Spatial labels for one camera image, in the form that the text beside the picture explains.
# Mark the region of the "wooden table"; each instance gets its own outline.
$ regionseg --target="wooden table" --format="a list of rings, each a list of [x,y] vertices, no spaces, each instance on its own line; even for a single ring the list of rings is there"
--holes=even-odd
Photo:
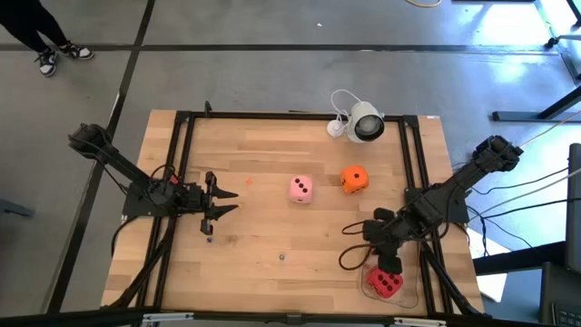
[[[146,173],[165,163],[175,111],[151,112],[138,166]],[[418,269],[418,247],[406,243],[399,256],[404,285],[390,302],[366,297],[360,271],[344,271],[339,254],[363,243],[341,229],[371,217],[377,207],[398,210],[406,186],[398,125],[368,144],[346,135],[331,139],[324,121],[196,119],[186,182],[202,182],[206,171],[218,185],[236,192],[239,209],[214,223],[209,243],[199,232],[201,216],[179,218],[162,307],[168,310],[226,312],[306,312],[355,314],[426,314]],[[437,117],[419,117],[422,143],[432,183],[451,175],[448,152]],[[409,140],[413,140],[409,131]],[[182,140],[178,143],[177,166]],[[414,154],[413,142],[411,152]],[[412,155],[417,187],[417,158]],[[370,176],[369,189],[346,195],[340,171],[360,164]],[[313,180],[310,204],[291,203],[287,192],[295,174]],[[140,218],[120,233],[103,304],[116,300],[143,266],[152,218]],[[442,240],[449,275],[470,303],[483,310],[466,235],[450,226]],[[348,255],[356,263],[364,251]],[[441,308],[432,272],[436,307]],[[157,272],[150,279],[146,304],[153,302]]]

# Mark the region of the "metal bracket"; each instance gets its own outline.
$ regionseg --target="metal bracket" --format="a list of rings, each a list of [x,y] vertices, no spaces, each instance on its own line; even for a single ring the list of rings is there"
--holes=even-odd
[[[190,112],[179,111],[175,114],[175,121],[179,124],[183,124],[190,118]]]
[[[149,313],[143,315],[143,323],[148,322],[181,322],[193,320],[193,312]]]
[[[419,128],[419,121],[416,115],[404,114],[401,117],[403,118],[403,121],[406,122],[406,124],[410,125],[413,128]]]
[[[416,198],[421,194],[421,189],[412,187],[406,188],[404,190],[404,198],[406,203],[411,203],[412,201],[416,200]]]
[[[203,116],[204,116],[204,118],[210,118],[211,111],[212,111],[212,106],[210,105],[210,101],[206,101],[203,104]]]
[[[305,324],[304,317],[300,313],[287,313],[287,324],[288,325],[302,325]]]
[[[430,319],[399,318],[396,317],[393,324],[414,327],[445,327],[446,322]]]

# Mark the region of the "gray floor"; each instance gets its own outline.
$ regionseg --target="gray floor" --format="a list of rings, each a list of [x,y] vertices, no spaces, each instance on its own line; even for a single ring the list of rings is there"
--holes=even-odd
[[[74,40],[131,44],[146,1],[44,3]],[[531,4],[444,0],[440,7],[420,9],[403,0],[158,0],[144,42],[541,45],[547,38]],[[14,42],[0,30],[0,44]],[[57,74],[45,79],[33,53],[0,52],[0,197],[36,209],[30,220],[0,218],[0,316],[43,309],[91,167],[68,149],[66,135],[82,122],[107,123],[128,57],[99,52],[89,63],[63,59]],[[327,112],[330,93],[347,88],[386,114],[440,115],[451,161],[460,163],[491,134],[520,144],[550,126],[492,123],[493,111],[542,110],[574,87],[556,53],[141,52],[114,143],[136,160],[151,109],[201,110],[209,100],[215,110]],[[347,100],[339,104],[349,105]],[[568,145],[579,140],[578,125],[560,126],[528,145],[515,171],[489,176],[478,189],[564,168]],[[470,195],[468,202],[486,209],[525,189]],[[514,207],[565,196],[562,183]],[[104,178],[65,310],[98,307],[121,206],[119,191]],[[550,243],[564,239],[564,212],[564,205],[555,205],[497,222],[533,244]],[[494,226],[488,234],[510,249],[526,247]]]

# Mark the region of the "black and white sneaker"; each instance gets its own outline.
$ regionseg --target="black and white sneaker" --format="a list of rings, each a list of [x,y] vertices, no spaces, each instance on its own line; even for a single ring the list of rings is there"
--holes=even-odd
[[[85,46],[76,45],[71,42],[69,42],[64,47],[59,47],[59,49],[64,55],[70,56],[73,59],[89,60],[94,57],[93,51],[89,50]]]
[[[50,77],[56,72],[56,52],[53,50],[46,50],[38,54],[38,58],[34,60],[40,62],[40,72],[45,77]]]

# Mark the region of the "black floor stripe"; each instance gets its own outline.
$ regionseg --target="black floor stripe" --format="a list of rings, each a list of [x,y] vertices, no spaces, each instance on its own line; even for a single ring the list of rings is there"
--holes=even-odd
[[[137,59],[139,57],[138,45],[143,43],[143,38],[147,32],[147,26],[149,25],[149,21],[152,17],[154,5],[155,0],[148,0],[145,11],[143,12],[143,18],[139,26],[139,31],[135,37],[135,42],[133,44],[127,66],[123,74],[121,85],[119,87],[119,96],[117,101],[115,101],[113,110],[111,112],[111,117],[109,118],[109,123],[107,124],[107,132],[109,132],[112,137],[119,123],[119,118],[121,117],[121,112],[123,110],[123,104],[125,102],[127,91],[129,90],[129,85],[131,84],[133,77],[133,71],[135,70],[135,65],[137,64]],[[67,248],[63,259],[63,264],[60,266],[60,271],[54,284],[53,294],[51,296],[50,302],[48,303],[48,313],[57,313],[61,311],[63,300],[66,295],[66,290],[73,274],[74,264],[76,263],[76,258],[81,249],[81,245],[83,244],[84,232],[86,231],[87,225],[89,223],[91,210],[93,209],[94,200],[97,195],[97,190],[99,188],[102,175],[103,168],[100,165],[95,164],[93,170],[89,174],[89,179],[85,187],[84,198],[79,203],[77,214],[74,217],[74,223],[71,227],[72,236],[68,239],[70,241],[66,245]]]
[[[487,55],[558,55],[543,45],[124,45],[87,44],[94,51],[374,51],[439,52]],[[0,45],[0,51],[27,51],[24,45]]]
[[[82,44],[93,51],[132,51],[138,46],[127,44]],[[56,45],[49,45],[54,50],[58,50]],[[26,45],[20,44],[0,44],[0,51],[30,51]]]

